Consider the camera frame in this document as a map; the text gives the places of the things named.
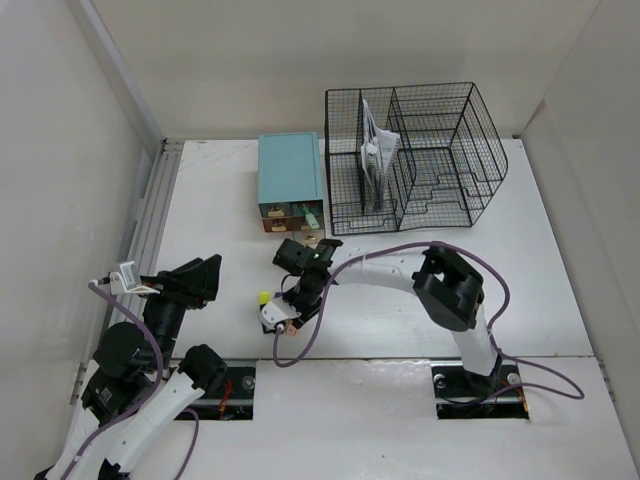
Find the orange highlighter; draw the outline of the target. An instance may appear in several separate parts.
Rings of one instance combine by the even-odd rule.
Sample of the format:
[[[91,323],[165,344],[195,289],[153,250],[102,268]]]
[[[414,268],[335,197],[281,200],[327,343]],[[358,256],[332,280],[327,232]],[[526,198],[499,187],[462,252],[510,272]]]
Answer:
[[[284,332],[288,336],[296,336],[298,333],[298,329],[292,322],[287,322],[285,325]]]

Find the teal drawer box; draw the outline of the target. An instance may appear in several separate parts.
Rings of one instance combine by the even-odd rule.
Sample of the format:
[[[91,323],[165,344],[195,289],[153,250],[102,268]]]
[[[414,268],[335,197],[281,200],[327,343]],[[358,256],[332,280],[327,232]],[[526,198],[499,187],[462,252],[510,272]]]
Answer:
[[[258,139],[258,208],[263,218],[291,217],[293,204],[323,201],[319,139],[315,132],[266,134]]]

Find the white paper sheets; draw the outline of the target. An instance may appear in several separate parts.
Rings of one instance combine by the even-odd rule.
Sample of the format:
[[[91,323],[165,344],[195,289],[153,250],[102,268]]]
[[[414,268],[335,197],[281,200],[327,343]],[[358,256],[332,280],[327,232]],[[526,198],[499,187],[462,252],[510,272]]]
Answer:
[[[380,129],[366,99],[362,100],[363,143],[360,148],[364,177],[370,191],[373,211],[383,209],[388,185],[388,170],[400,142],[400,135]]]

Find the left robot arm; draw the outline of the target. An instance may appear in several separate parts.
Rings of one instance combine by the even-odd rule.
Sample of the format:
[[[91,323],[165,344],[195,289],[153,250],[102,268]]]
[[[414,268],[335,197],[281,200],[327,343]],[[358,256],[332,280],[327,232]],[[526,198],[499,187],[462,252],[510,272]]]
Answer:
[[[215,254],[145,276],[128,261],[89,282],[125,319],[101,337],[63,451],[37,478],[127,479],[174,419],[221,390],[227,364],[206,344],[170,365],[186,312],[216,299],[221,264]]]

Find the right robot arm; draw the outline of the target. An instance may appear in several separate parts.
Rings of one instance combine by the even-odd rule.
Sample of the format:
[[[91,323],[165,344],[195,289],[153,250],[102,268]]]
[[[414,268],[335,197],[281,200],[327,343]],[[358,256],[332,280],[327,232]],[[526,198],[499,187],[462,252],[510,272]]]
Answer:
[[[395,289],[416,297],[427,317],[449,331],[462,361],[465,386],[487,396],[499,382],[501,358],[489,338],[484,315],[484,280],[450,246],[432,243],[421,251],[417,243],[391,247],[381,253],[323,239],[305,246],[286,239],[273,264],[298,281],[260,307],[266,333],[297,331],[323,315],[328,288],[369,285]]]

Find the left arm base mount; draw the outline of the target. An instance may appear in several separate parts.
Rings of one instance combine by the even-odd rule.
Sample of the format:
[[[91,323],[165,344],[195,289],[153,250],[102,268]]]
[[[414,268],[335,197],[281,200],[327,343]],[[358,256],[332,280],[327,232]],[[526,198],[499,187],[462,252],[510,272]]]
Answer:
[[[223,384],[195,400],[189,408],[201,421],[250,421],[254,414],[257,362],[231,360]]]

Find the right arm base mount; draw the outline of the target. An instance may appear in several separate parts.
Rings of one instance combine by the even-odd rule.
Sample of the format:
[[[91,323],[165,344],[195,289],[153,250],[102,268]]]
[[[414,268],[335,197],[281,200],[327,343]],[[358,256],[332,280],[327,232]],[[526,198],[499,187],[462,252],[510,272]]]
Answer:
[[[439,420],[529,419],[514,362],[489,379],[467,372],[460,361],[433,362],[431,373]]]

